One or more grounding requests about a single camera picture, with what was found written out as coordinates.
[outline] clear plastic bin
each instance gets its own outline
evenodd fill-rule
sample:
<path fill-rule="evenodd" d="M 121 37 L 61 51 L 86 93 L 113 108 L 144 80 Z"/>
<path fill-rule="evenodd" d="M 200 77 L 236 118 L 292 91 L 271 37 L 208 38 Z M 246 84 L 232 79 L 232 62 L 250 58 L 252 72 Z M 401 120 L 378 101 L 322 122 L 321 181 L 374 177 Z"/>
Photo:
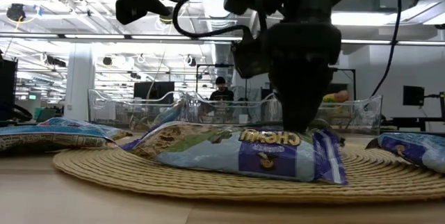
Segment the clear plastic bin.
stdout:
<path fill-rule="evenodd" d="M 276 99 L 270 97 L 260 102 L 217 102 L 202 99 L 197 93 L 188 93 L 188 95 L 184 114 L 187 122 L 244 125 L 273 121 L 276 115 L 269 112 L 277 103 Z"/>
<path fill-rule="evenodd" d="M 88 90 L 89 121 L 121 129 L 147 131 L 156 117 L 172 108 L 187 94 L 169 92 L 161 99 L 114 99 L 98 90 Z M 175 120 L 184 120 L 182 109 Z"/>
<path fill-rule="evenodd" d="M 382 96 L 344 103 L 322 103 L 316 119 L 345 134 L 380 134 Z"/>

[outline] white column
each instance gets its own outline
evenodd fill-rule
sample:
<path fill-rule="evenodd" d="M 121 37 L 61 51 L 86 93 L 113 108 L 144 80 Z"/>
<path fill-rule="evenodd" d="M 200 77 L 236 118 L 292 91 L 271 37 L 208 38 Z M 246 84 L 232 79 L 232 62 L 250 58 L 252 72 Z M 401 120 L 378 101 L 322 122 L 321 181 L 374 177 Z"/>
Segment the white column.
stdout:
<path fill-rule="evenodd" d="M 95 57 L 93 45 L 73 43 L 68 63 L 64 117 L 88 120 L 88 89 L 94 88 Z"/>

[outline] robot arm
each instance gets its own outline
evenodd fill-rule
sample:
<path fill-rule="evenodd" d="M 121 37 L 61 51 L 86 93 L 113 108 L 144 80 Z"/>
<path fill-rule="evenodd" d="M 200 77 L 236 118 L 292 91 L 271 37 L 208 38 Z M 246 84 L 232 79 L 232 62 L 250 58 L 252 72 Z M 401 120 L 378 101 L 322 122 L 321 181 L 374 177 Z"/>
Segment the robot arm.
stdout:
<path fill-rule="evenodd" d="M 255 38 L 244 25 L 208 33 L 181 29 L 177 17 L 187 1 L 179 0 L 173 10 L 173 24 L 178 32 L 199 38 L 242 30 L 243 40 L 232 43 L 237 71 L 244 79 L 268 73 L 282 103 L 284 129 L 305 131 L 332 80 L 333 71 L 328 65 L 337 62 L 341 50 L 341 33 L 330 21 L 332 7 L 340 0 L 225 0 L 225 9 L 237 15 L 248 8 L 258 12 L 261 32 Z M 116 10 L 123 24 L 147 11 L 168 13 L 158 0 L 119 0 Z M 284 19 L 267 29 L 266 16 L 277 10 Z"/>

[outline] ceiling light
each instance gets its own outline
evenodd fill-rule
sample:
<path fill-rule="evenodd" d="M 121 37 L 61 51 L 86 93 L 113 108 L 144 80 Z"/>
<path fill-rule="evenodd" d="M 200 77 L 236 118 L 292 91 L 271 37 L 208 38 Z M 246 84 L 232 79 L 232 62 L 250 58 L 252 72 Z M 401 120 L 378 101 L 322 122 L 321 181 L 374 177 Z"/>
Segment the ceiling light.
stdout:
<path fill-rule="evenodd" d="M 388 15 L 384 13 L 332 13 L 331 20 L 334 25 L 343 26 L 382 26 L 389 22 Z"/>
<path fill-rule="evenodd" d="M 389 45 L 390 40 L 341 40 L 342 44 L 352 45 Z"/>
<path fill-rule="evenodd" d="M 445 47 L 445 41 L 416 41 L 416 40 L 401 40 L 397 42 L 397 45 L 405 46 L 439 46 Z"/>
<path fill-rule="evenodd" d="M 65 35 L 66 38 L 77 38 L 77 39 L 124 39 L 123 35 Z"/>
<path fill-rule="evenodd" d="M 200 40 L 211 40 L 211 41 L 238 41 L 243 38 L 240 36 L 211 36 L 211 37 L 203 37 Z"/>
<path fill-rule="evenodd" d="M 52 33 L 0 33 L 0 37 L 13 38 L 58 38 L 58 35 Z"/>
<path fill-rule="evenodd" d="M 135 40 L 190 40 L 187 36 L 182 35 L 132 35 Z"/>

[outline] wooden table surface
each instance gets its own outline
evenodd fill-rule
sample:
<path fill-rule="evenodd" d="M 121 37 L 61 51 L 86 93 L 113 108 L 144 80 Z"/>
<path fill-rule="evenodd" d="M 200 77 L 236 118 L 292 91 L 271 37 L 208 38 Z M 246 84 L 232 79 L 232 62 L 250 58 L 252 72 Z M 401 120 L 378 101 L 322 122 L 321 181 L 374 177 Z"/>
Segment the wooden table surface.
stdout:
<path fill-rule="evenodd" d="M 314 206 L 141 195 L 76 179 L 51 159 L 0 159 L 0 224 L 445 223 L 445 202 Z"/>

